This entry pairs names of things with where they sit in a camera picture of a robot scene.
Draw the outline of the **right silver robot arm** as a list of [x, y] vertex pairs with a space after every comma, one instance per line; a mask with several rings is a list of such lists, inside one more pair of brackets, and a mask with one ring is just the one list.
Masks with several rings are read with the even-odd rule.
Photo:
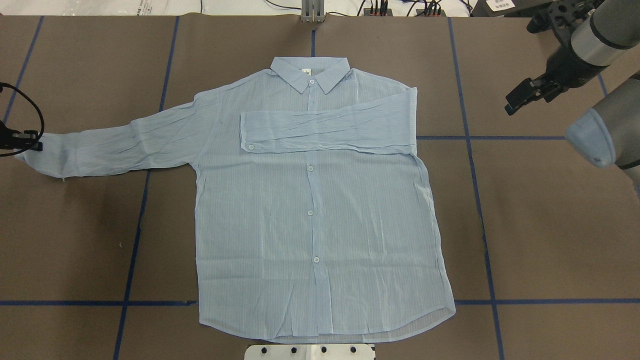
[[[615, 60], [638, 47], [637, 0], [553, 0], [526, 25], [531, 34], [552, 31], [558, 48], [542, 75], [522, 80], [506, 97], [514, 115], [539, 100], [547, 103], [586, 85]], [[617, 167], [640, 180], [640, 80], [638, 71], [588, 108], [567, 129], [566, 141], [590, 164]]]

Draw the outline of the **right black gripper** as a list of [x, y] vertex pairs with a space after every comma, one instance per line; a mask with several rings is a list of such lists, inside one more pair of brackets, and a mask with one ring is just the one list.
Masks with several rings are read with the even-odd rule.
[[504, 108], [508, 116], [513, 116], [533, 101], [544, 100], [550, 103], [562, 93], [563, 87], [553, 80], [547, 80], [543, 76], [536, 79], [525, 78], [505, 96]]

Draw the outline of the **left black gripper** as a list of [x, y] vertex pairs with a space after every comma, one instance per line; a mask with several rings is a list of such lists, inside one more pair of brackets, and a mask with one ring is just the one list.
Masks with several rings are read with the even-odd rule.
[[18, 150], [18, 151], [43, 151], [43, 143], [35, 142], [41, 137], [41, 133], [36, 130], [18, 130], [10, 129], [6, 125], [0, 126], [0, 149], [1, 150]]

